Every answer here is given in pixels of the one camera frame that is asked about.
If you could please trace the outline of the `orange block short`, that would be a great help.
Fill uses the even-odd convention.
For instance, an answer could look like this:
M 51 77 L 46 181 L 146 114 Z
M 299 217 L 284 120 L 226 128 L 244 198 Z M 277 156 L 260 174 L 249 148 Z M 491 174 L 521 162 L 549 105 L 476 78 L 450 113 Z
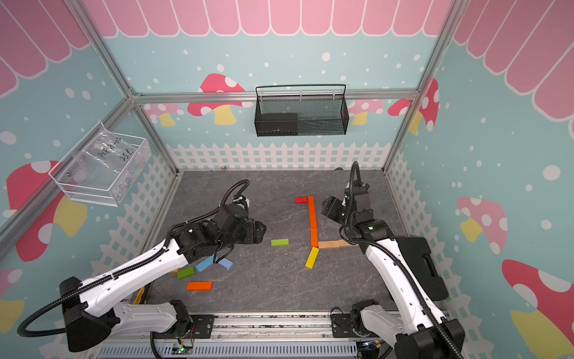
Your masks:
M 311 243 L 312 247 L 318 248 L 318 228 L 317 227 L 313 227 L 310 230 L 310 243 Z

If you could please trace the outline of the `natural wood block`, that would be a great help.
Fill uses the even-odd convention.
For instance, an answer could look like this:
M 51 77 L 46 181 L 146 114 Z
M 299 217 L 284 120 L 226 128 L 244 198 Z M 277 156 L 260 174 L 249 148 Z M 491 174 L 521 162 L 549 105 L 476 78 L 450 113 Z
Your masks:
M 318 243 L 319 249 L 336 249 L 336 248 L 347 248 L 351 247 L 351 244 L 345 242 L 345 240 L 333 240 L 333 241 L 321 241 Z

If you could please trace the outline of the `yellow long block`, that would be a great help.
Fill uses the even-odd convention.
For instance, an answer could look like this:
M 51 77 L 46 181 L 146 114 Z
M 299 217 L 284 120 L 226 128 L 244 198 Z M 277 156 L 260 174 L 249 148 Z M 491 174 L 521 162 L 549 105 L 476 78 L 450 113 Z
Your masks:
M 312 247 L 305 265 L 308 269 L 312 269 L 315 266 L 318 254 L 319 254 L 319 248 Z

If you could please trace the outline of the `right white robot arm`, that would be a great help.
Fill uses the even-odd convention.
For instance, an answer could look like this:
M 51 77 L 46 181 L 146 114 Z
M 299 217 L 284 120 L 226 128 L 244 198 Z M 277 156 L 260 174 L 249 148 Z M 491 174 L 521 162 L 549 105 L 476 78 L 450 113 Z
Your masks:
M 358 162 L 351 166 L 344 199 L 329 197 L 321 212 L 339 223 L 341 239 L 359 247 L 377 269 L 400 313 L 395 317 L 372 300 L 356 303 L 350 316 L 357 335 L 376 335 L 397 358 L 461 358 L 462 325 L 447 319 L 431 300 L 404 259 L 396 236 L 385 221 L 374 217 Z

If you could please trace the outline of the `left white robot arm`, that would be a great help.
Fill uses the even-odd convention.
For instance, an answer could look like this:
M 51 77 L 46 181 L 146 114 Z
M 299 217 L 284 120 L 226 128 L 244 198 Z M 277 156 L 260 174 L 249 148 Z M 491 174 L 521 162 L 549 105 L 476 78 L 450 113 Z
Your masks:
M 21 337 L 65 334 L 71 352 L 83 352 L 112 336 L 147 332 L 181 340 L 191 337 L 194 320 L 181 300 L 130 305 L 123 300 L 174 270 L 198 260 L 224 260 L 236 245 L 260 244 L 266 226 L 249 216 L 243 195 L 249 180 L 232 185 L 218 206 L 175 224 L 163 241 L 142 255 L 95 278 L 61 282 L 59 299 L 43 306 L 16 329 Z

